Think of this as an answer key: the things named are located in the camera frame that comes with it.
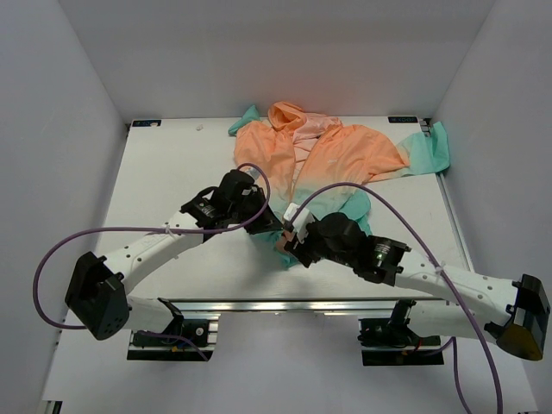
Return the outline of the orange and teal jacket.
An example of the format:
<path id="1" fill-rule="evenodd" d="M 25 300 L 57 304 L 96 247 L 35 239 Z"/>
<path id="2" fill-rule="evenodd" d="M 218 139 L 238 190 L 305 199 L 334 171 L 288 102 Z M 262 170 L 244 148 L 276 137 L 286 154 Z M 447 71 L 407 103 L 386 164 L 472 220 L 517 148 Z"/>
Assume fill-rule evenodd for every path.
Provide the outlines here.
<path id="1" fill-rule="evenodd" d="M 318 219 L 341 212 L 371 232 L 371 202 L 366 185 L 404 176 L 440 173 L 450 165 L 448 135 L 441 123 L 393 143 L 384 133 L 360 124 L 344 125 L 334 116 L 311 113 L 280 101 L 261 120 L 251 106 L 228 130 L 235 137 L 235 163 L 253 163 L 265 174 L 260 180 L 271 191 L 269 206 L 282 217 L 289 204 L 307 205 Z"/>

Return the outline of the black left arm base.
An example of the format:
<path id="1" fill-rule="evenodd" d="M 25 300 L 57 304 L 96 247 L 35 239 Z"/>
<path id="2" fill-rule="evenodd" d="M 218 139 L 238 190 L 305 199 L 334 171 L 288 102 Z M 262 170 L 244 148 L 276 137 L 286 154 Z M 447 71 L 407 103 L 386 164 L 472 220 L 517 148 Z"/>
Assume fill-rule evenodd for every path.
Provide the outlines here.
<path id="1" fill-rule="evenodd" d="M 129 361 L 207 362 L 212 357 L 219 316 L 183 312 L 164 298 L 135 299 L 130 305 Z"/>

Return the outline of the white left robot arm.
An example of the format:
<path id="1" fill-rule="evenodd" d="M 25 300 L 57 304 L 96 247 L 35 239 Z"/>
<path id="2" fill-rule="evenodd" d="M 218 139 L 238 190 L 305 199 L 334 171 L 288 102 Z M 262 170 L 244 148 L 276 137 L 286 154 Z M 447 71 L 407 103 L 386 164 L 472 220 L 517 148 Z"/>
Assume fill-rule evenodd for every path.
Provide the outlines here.
<path id="1" fill-rule="evenodd" d="M 99 341 L 122 329 L 151 332 L 175 343 L 184 317 L 165 298 L 138 298 L 133 290 L 151 273 L 214 235 L 244 229 L 250 235 L 281 229 L 270 209 L 271 187 L 254 165 L 227 172 L 219 185 L 200 191 L 159 228 L 143 228 L 142 238 L 111 253 L 78 258 L 66 304 Z"/>

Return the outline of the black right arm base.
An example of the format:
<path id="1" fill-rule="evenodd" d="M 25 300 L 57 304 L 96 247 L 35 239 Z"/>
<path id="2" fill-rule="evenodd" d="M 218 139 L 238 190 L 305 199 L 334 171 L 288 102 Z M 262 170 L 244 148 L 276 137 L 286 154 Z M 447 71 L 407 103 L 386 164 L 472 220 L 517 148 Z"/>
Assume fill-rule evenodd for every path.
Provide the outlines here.
<path id="1" fill-rule="evenodd" d="M 389 317 L 365 317 L 359 321 L 357 340 L 364 367 L 442 366 L 439 336 L 419 336 L 410 329 L 410 311 L 417 304 L 400 299 Z"/>

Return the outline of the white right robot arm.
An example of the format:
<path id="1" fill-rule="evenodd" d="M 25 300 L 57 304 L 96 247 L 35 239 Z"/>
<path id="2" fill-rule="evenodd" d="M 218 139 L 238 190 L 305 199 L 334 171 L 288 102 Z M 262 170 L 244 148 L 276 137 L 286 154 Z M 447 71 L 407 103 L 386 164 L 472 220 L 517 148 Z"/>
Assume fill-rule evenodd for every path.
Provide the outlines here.
<path id="1" fill-rule="evenodd" d="M 551 307 L 537 277 L 497 279 L 434 264 L 403 242 L 366 235 L 343 213 L 318 220 L 296 204 L 284 214 L 284 229 L 290 233 L 285 251 L 305 267 L 330 260 L 367 282 L 424 292 L 460 306 L 437 311 L 397 304 L 397 317 L 389 322 L 396 342 L 407 344 L 418 336 L 470 337 L 476 322 L 485 339 L 506 353 L 528 361 L 543 358 Z"/>

